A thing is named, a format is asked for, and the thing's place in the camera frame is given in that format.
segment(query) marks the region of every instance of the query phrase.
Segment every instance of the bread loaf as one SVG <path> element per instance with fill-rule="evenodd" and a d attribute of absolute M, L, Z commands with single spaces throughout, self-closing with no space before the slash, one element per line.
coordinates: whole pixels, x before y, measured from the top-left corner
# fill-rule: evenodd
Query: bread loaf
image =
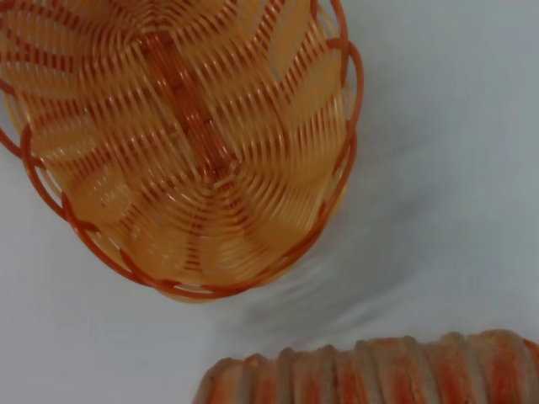
<path fill-rule="evenodd" d="M 224 359 L 194 404 L 538 404 L 539 346 L 509 331 Z"/>

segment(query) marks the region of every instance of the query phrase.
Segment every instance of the orange wicker basket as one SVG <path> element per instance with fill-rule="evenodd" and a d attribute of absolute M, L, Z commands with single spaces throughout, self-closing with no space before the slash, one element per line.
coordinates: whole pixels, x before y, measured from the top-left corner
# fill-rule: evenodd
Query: orange wicker basket
<path fill-rule="evenodd" d="M 337 24 L 317 0 L 3 1 L 0 141 L 124 277 L 187 301 L 266 284 L 355 161 L 363 71 L 331 3 Z"/>

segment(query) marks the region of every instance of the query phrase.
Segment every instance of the white surface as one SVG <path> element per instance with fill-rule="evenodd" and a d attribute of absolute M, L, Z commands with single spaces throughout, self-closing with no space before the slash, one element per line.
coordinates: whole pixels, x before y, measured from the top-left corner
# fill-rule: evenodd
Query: white surface
<path fill-rule="evenodd" d="M 206 306 L 130 284 L 0 151 L 2 403 L 188 403 L 220 357 L 289 344 L 490 327 L 539 341 L 539 3 L 344 8 L 366 66 L 361 162 L 278 284 Z"/>

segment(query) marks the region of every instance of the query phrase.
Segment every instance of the plastic woven basket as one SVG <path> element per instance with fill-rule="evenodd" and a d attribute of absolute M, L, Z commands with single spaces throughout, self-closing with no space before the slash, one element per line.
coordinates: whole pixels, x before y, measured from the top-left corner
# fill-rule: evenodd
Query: plastic woven basket
<path fill-rule="evenodd" d="M 189 301 L 266 284 L 355 161 L 363 71 L 331 3 L 337 24 L 316 0 L 4 1 L 0 141 L 124 277 Z"/>

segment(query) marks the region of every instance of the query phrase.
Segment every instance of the white table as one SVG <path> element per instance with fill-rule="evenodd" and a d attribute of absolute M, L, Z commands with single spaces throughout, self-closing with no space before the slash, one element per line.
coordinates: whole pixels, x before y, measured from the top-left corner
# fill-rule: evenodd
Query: white table
<path fill-rule="evenodd" d="M 539 341 L 539 3 L 344 8 L 366 67 L 360 163 L 277 284 L 206 306 L 130 284 L 0 150 L 0 401 L 184 404 L 219 358 L 289 344 L 491 327 Z"/>

